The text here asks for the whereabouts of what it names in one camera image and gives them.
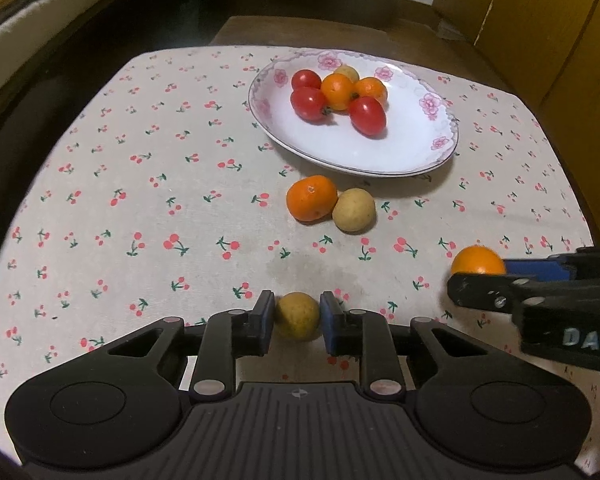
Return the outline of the orange mandarin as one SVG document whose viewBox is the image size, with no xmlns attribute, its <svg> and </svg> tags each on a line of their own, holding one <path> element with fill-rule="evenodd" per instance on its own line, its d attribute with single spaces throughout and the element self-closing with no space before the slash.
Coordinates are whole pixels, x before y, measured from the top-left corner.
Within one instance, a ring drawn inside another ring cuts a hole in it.
<svg viewBox="0 0 600 480">
<path fill-rule="evenodd" d="M 321 84 L 327 105 L 334 112 L 345 112 L 354 99 L 355 86 L 349 77 L 340 73 L 326 76 Z"/>
<path fill-rule="evenodd" d="M 289 213 L 300 222 L 311 223 L 328 216 L 338 200 L 336 184 L 328 177 L 306 177 L 291 185 L 286 194 Z"/>
<path fill-rule="evenodd" d="M 378 101 L 382 106 L 388 102 L 388 90 L 384 83 L 376 77 L 365 77 L 354 84 L 358 96 L 368 96 Z"/>
<path fill-rule="evenodd" d="M 472 245 L 462 249 L 453 259 L 451 274 L 457 273 L 504 275 L 506 266 L 492 249 Z"/>
</svg>

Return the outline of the tan longan back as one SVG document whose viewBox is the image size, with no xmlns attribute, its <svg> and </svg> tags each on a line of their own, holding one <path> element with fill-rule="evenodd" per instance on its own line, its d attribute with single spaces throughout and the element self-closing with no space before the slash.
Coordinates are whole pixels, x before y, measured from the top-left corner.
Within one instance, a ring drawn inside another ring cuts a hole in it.
<svg viewBox="0 0 600 480">
<path fill-rule="evenodd" d="M 342 232 L 357 233 L 367 230 L 376 219 L 373 196 L 362 188 L 349 188 L 340 194 L 332 210 L 332 220 Z"/>
</svg>

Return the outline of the orange mandarin back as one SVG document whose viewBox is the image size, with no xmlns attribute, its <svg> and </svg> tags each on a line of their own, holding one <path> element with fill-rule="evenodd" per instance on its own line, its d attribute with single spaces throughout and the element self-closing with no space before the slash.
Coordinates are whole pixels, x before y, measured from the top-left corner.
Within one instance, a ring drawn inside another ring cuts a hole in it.
<svg viewBox="0 0 600 480">
<path fill-rule="evenodd" d="M 311 223 L 328 216 L 338 200 L 336 184 L 328 177 L 306 177 L 291 185 L 286 194 L 289 213 L 300 222 Z"/>
</svg>

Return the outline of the orange mandarin front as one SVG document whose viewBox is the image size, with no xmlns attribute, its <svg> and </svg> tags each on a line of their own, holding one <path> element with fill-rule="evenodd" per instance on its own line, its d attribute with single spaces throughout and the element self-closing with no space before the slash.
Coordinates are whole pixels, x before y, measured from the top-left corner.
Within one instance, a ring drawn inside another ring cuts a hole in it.
<svg viewBox="0 0 600 480">
<path fill-rule="evenodd" d="M 388 90 L 384 83 L 376 77 L 365 77 L 354 84 L 358 96 L 368 96 L 378 101 L 382 106 L 388 102 Z"/>
</svg>

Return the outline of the tan longan with stem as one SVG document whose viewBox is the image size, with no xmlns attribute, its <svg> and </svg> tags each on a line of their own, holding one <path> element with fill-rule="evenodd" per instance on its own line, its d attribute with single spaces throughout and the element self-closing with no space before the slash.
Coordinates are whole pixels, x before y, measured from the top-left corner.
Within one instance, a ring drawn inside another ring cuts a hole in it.
<svg viewBox="0 0 600 480">
<path fill-rule="evenodd" d="M 358 74 L 358 71 L 347 64 L 341 64 L 340 66 L 338 66 L 336 70 L 334 70 L 334 73 L 346 76 L 354 84 L 360 80 L 360 75 Z"/>
</svg>

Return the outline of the round red cherry tomato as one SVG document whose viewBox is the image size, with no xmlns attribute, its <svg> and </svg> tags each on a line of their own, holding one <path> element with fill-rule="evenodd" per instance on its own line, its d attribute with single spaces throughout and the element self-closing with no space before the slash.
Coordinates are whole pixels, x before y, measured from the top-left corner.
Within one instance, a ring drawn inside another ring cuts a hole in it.
<svg viewBox="0 0 600 480">
<path fill-rule="evenodd" d="M 313 70 L 298 70 L 291 78 L 291 88 L 294 90 L 299 88 L 321 89 L 321 85 L 321 77 Z"/>
</svg>

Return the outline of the white floral ceramic plate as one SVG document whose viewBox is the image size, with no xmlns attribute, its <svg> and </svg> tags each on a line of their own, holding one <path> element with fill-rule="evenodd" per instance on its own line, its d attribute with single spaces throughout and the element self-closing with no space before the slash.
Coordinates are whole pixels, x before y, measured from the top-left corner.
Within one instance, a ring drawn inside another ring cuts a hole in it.
<svg viewBox="0 0 600 480">
<path fill-rule="evenodd" d="M 276 58 L 250 84 L 248 104 L 277 145 L 325 168 L 413 177 L 454 154 L 458 125 L 411 65 L 343 50 Z"/>
</svg>

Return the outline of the cherry print tablecloth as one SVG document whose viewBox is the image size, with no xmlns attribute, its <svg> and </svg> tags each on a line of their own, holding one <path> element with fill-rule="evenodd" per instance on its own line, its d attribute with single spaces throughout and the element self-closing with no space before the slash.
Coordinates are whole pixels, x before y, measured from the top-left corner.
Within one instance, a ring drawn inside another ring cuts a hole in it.
<svg viewBox="0 0 600 480">
<path fill-rule="evenodd" d="M 269 99 L 248 88 L 289 48 L 193 48 L 145 53 L 100 84 L 27 182 L 0 252 L 0 449 L 9 396 L 29 377 L 167 315 L 188 324 L 250 308 L 262 290 L 333 292 L 349 308 L 405 323 L 416 315 L 508 352 L 505 318 L 457 309 L 445 295 L 451 262 L 480 244 L 505 258 L 546 257 L 591 243 L 568 180 L 533 114 L 516 96 L 426 68 L 338 51 L 306 66 L 341 64 L 387 87 L 405 125 L 404 155 L 437 155 L 440 169 L 407 179 L 340 174 L 364 188 L 375 225 L 348 235 L 329 220 L 305 226 L 285 196 L 316 167 L 278 148 L 256 122 Z M 453 141 L 443 132 L 454 126 Z"/>
</svg>

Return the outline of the brown wooden wardrobe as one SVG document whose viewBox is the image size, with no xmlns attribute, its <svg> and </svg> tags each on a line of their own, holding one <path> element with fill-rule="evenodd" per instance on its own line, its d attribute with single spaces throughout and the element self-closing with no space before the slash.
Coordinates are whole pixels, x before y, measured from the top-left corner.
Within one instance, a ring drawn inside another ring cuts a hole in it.
<svg viewBox="0 0 600 480">
<path fill-rule="evenodd" d="M 530 107 L 600 240 L 600 0 L 434 0 Z"/>
</svg>

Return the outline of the dark wooden stool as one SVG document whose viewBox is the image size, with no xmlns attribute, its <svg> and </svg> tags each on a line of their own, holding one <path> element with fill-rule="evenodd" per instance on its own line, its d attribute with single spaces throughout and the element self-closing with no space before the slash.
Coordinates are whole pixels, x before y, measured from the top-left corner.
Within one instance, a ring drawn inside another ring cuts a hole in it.
<svg viewBox="0 0 600 480">
<path fill-rule="evenodd" d="M 211 43 L 352 50 L 424 66 L 500 90 L 508 88 L 467 41 L 444 39 L 427 25 L 402 18 L 383 29 L 373 29 L 313 18 L 232 16 Z"/>
</svg>

